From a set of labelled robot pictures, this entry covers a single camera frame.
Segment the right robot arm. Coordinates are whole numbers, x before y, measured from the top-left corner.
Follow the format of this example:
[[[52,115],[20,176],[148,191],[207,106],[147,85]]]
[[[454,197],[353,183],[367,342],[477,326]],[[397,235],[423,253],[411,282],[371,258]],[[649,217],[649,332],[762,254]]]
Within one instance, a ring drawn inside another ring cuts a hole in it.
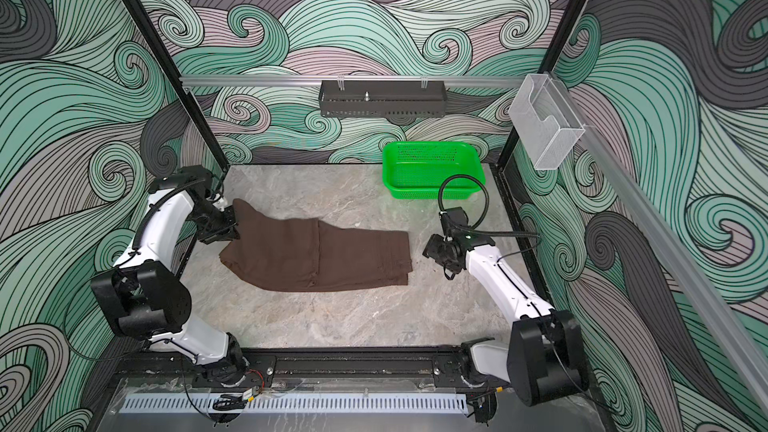
[[[528,406],[585,392],[588,364],[580,324],[566,310],[540,297],[508,264],[488,233],[469,225],[466,212],[439,212],[442,232],[430,237],[423,255],[448,280],[469,273],[486,290],[510,325],[510,338],[468,346],[469,369],[511,386]]]

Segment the brown trousers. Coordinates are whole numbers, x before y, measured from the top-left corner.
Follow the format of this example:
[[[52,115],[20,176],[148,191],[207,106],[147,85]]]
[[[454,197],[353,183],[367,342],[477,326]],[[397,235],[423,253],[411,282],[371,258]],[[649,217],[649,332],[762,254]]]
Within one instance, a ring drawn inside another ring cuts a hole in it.
[[[258,288],[287,293],[343,292],[406,286],[413,271],[405,231],[340,228],[318,218],[270,218],[233,203],[239,238],[221,263]]]

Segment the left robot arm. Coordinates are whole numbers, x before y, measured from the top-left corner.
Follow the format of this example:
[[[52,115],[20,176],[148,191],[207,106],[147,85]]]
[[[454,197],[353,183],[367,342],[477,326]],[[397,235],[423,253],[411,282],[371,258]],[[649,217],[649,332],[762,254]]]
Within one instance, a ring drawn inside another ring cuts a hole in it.
[[[224,387],[242,383],[248,363],[238,340],[192,311],[192,297],[173,265],[184,224],[195,223],[197,241],[239,237],[233,206],[215,191],[202,166],[155,179],[133,239],[112,268],[90,288],[112,332],[141,341],[157,353],[179,353]]]

